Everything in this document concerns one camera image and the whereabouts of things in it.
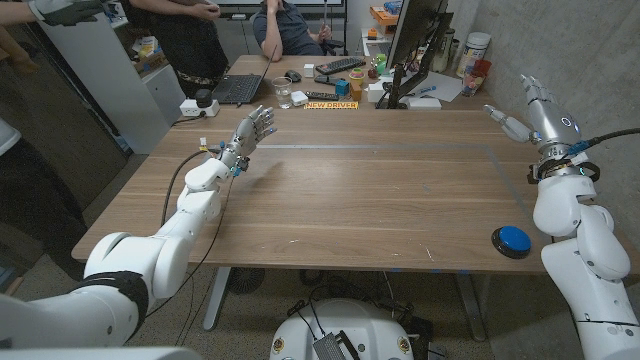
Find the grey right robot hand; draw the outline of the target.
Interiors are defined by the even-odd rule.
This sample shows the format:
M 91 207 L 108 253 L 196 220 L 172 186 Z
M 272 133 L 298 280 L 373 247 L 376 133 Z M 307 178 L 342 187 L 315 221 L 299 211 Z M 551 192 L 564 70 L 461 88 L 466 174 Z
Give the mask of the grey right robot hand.
M 577 122 L 559 106 L 555 95 L 539 79 L 521 74 L 520 80 L 526 93 L 529 123 L 533 128 L 491 105 L 484 105 L 483 110 L 500 124 L 510 139 L 520 143 L 531 142 L 541 154 L 565 155 L 568 148 L 581 139 Z

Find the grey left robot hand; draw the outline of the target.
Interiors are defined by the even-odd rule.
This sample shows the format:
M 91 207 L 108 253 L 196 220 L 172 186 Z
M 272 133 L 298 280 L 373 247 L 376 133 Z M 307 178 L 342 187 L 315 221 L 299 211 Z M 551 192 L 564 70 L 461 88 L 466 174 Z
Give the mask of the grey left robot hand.
M 218 159 L 230 169 L 247 158 L 265 137 L 276 132 L 273 108 L 260 105 L 240 121 Z

